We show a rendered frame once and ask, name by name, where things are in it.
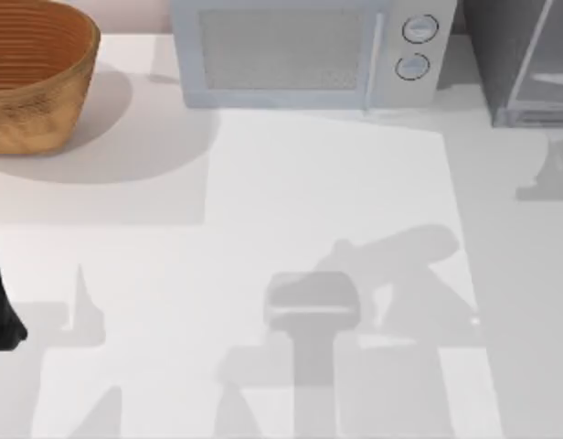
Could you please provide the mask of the pale microwave oven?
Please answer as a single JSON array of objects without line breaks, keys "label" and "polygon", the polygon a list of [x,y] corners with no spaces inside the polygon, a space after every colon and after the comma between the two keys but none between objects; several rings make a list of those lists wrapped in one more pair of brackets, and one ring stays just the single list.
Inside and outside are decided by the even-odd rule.
[{"label": "pale microwave oven", "polygon": [[[383,15],[370,110],[418,108],[438,86],[458,0],[170,0],[181,89],[191,108],[364,110],[377,14]],[[432,15],[434,39],[410,44],[407,19]],[[430,60],[405,81],[397,62]]]}]

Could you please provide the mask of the round microwave knob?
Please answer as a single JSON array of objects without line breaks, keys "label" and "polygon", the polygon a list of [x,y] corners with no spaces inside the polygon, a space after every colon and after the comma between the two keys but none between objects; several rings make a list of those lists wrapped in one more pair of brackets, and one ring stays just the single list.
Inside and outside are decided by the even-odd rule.
[{"label": "round microwave knob", "polygon": [[440,24],[432,15],[413,16],[402,27],[402,36],[410,44],[424,44],[435,38]]},{"label": "round microwave knob", "polygon": [[422,79],[430,71],[430,60],[423,54],[414,53],[401,58],[396,66],[395,72],[398,77],[405,81]]}]

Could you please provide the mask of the brown woven basket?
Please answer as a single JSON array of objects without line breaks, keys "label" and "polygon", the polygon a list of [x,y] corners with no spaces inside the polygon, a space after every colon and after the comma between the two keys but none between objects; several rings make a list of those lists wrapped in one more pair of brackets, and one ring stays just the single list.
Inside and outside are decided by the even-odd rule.
[{"label": "brown woven basket", "polygon": [[89,91],[101,31],[55,0],[0,0],[0,155],[60,149]]}]

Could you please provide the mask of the grey cabinet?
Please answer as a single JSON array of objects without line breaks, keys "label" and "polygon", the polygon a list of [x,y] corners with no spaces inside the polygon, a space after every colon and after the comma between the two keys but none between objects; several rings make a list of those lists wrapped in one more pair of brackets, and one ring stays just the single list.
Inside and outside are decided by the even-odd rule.
[{"label": "grey cabinet", "polygon": [[463,0],[492,125],[563,129],[563,0]]}]

